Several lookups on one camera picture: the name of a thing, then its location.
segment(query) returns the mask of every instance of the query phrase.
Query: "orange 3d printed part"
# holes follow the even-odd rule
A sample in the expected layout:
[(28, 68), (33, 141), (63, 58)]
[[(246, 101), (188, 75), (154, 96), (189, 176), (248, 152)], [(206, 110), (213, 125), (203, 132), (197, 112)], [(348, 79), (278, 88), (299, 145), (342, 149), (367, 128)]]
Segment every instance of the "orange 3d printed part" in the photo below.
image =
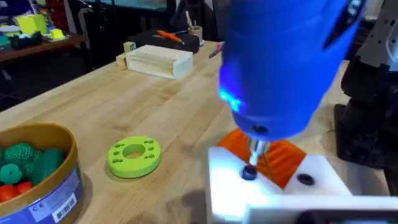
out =
[[(239, 129), (231, 131), (217, 146), (224, 147), (249, 163), (248, 137)], [(282, 189), (293, 176), (306, 153), (286, 140), (271, 143), (269, 150), (259, 158), (256, 169)]]

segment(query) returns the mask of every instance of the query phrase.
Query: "black screw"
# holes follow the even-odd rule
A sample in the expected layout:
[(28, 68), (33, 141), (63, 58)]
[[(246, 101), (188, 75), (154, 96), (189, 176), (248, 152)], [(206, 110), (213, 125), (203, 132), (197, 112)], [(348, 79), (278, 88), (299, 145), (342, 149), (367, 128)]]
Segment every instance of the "black screw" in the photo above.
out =
[(254, 132), (256, 132), (258, 134), (264, 134), (264, 133), (268, 132), (268, 129), (264, 126), (253, 125), (252, 129)]
[(242, 170), (242, 178), (244, 180), (254, 180), (257, 177), (257, 170), (252, 165), (246, 165)]
[(297, 176), (297, 180), (300, 181), (303, 185), (312, 186), (315, 184), (315, 180), (309, 174), (299, 174)]

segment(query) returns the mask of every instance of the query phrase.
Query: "wooden block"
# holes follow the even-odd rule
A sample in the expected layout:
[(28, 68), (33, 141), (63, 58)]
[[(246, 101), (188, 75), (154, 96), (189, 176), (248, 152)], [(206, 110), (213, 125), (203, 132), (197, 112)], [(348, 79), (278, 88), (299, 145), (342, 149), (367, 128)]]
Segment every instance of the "wooden block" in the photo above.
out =
[(130, 52), (130, 51), (132, 51), (132, 50), (136, 50), (136, 49), (137, 49), (136, 43), (133, 43), (133, 42), (125, 42), (125, 43), (123, 44), (123, 49), (124, 49), (124, 53), (128, 53), (128, 52)]
[(165, 78), (180, 78), (193, 69), (193, 54), (183, 50), (145, 45), (126, 54), (129, 70)]
[(121, 55), (116, 56), (116, 65), (121, 67), (126, 67), (126, 54), (123, 53)]

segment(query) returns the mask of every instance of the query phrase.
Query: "drill bit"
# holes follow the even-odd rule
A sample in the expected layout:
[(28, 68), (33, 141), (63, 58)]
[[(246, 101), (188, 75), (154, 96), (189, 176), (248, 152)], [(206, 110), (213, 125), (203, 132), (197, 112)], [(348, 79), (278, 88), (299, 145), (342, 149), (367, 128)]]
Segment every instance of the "drill bit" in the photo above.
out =
[(271, 144), (269, 141), (261, 141), (261, 140), (248, 138), (248, 148), (251, 152), (249, 163), (252, 166), (257, 165), (259, 156), (267, 152), (270, 145)]

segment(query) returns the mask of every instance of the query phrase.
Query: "background workbench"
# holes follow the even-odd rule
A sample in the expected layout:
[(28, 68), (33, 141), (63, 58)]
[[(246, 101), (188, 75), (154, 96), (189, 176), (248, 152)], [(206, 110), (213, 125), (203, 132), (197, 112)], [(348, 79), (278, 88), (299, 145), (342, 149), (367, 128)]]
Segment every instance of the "background workbench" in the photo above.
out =
[[(229, 106), (218, 98), (221, 54), (216, 43), (194, 55), (194, 71), (169, 80), (111, 63), (0, 113), (0, 128), (21, 123), (57, 123), (74, 134), (85, 173), (86, 201), (78, 223), (205, 223), (206, 151), (236, 128)], [(345, 70), (325, 95), (307, 129), (289, 140), (307, 153), (326, 155), (354, 194), (386, 194), (381, 171), (335, 156), (333, 106), (346, 103), (340, 89)], [(106, 165), (106, 152), (128, 136), (150, 136), (162, 147), (162, 162), (145, 177), (120, 179)]]
[(54, 42), (43, 41), (41, 44), (36, 46), (27, 47), (20, 50), (10, 50), (7, 52), (0, 53), (0, 62), (4, 62), (6, 60), (11, 60), (15, 58), (25, 57), (28, 55), (36, 54), (39, 52), (44, 52), (48, 50), (56, 50), (62, 47), (79, 44), (85, 41), (85, 37), (79, 34), (68, 34), (69, 38), (65, 40), (58, 40)]

